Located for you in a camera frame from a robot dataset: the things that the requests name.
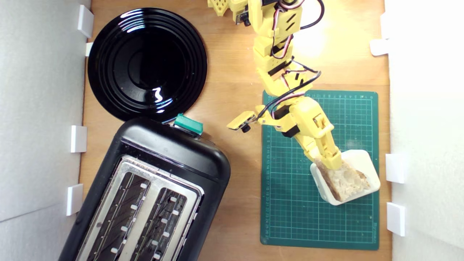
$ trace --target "white wall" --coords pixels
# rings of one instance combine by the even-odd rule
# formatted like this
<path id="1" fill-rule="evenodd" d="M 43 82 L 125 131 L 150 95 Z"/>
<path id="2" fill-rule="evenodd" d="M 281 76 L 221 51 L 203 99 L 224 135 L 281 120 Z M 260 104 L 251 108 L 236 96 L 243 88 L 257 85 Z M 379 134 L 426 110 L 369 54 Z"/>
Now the white wall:
<path id="1" fill-rule="evenodd" d="M 409 158 L 393 260 L 464 260 L 464 4 L 391 0 L 391 152 Z"/>
<path id="2" fill-rule="evenodd" d="M 0 260 L 56 260 L 75 217 L 82 123 L 79 0 L 0 0 Z M 90 7 L 90 0 L 83 0 Z"/>

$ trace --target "wooden surface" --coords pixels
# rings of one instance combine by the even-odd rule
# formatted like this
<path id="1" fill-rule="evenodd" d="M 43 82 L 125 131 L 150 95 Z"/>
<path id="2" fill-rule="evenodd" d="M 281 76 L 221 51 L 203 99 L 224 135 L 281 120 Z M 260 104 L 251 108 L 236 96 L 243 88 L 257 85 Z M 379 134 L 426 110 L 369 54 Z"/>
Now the wooden surface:
<path id="1" fill-rule="evenodd" d="M 305 3 L 306 20 L 314 20 L 316 1 Z M 378 251 L 264 246 L 259 242 L 261 130 L 246 134 L 226 125 L 239 113 L 261 103 L 263 88 L 252 58 L 255 33 L 236 26 L 231 12 L 217 17 L 206 0 L 92 0 L 93 37 L 111 19 L 140 7 L 160 7 L 184 16 L 202 35 L 208 52 L 208 76 L 202 95 L 185 113 L 203 122 L 207 135 L 231 163 L 230 183 L 203 246 L 200 261 L 344 260 L 390 261 L 392 236 L 386 229 L 386 202 L 390 186 L 385 181 L 389 152 L 389 80 L 387 57 L 373 57 L 369 41 L 380 37 L 382 0 L 326 0 L 320 24 L 295 36 L 294 54 L 309 67 L 322 70 L 315 89 L 376 91 L 379 94 L 380 130 L 380 249 Z M 84 125 L 88 148 L 82 154 L 80 182 L 87 193 L 103 156 L 122 122 L 96 101 L 86 77 Z"/>

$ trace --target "toast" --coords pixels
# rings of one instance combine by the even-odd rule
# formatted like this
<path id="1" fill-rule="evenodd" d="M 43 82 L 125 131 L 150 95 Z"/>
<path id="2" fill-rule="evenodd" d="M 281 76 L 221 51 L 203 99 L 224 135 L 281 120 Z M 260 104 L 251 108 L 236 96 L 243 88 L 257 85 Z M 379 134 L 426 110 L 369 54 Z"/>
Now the toast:
<path id="1" fill-rule="evenodd" d="M 345 161 L 342 161 L 342 166 L 337 170 L 328 169 L 320 159 L 316 159 L 314 163 L 321 172 L 330 192 L 340 202 L 345 201 L 351 195 L 370 188 L 364 173 L 353 169 Z"/>

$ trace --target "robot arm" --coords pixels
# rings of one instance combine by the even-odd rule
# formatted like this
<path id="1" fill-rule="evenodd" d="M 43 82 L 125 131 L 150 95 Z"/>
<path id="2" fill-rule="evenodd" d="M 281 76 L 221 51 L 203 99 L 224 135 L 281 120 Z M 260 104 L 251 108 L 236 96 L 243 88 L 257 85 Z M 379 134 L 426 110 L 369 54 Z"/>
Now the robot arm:
<path id="1" fill-rule="evenodd" d="M 224 1 L 208 0 L 213 7 Z M 324 8 L 318 1 L 322 7 L 320 20 Z M 236 23 L 251 25 L 257 33 L 253 46 L 257 72 L 266 93 L 276 97 L 267 105 L 256 106 L 256 112 L 243 112 L 227 127 L 247 132 L 253 123 L 274 126 L 284 136 L 294 137 L 311 161 L 320 159 L 328 169 L 336 170 L 342 165 L 342 159 L 331 134 L 334 126 L 315 100 L 304 97 L 321 73 L 296 62 L 292 56 L 291 41 L 293 34 L 300 30 L 303 2 L 227 0 L 226 7 L 234 12 Z M 310 73 L 316 75 L 308 79 Z"/>

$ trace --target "cutting mat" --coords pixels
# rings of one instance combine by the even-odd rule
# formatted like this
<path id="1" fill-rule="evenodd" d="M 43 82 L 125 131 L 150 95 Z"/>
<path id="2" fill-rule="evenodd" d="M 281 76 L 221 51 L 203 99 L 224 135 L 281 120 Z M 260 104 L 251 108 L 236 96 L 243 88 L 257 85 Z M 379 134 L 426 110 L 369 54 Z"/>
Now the cutting mat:
<path id="1" fill-rule="evenodd" d="M 369 152 L 379 173 L 378 95 L 311 90 L 331 123 L 340 150 Z M 264 104 L 272 97 L 263 93 Z M 263 126 L 261 242 L 265 245 L 377 250 L 379 192 L 332 206 L 317 191 L 299 144 Z"/>

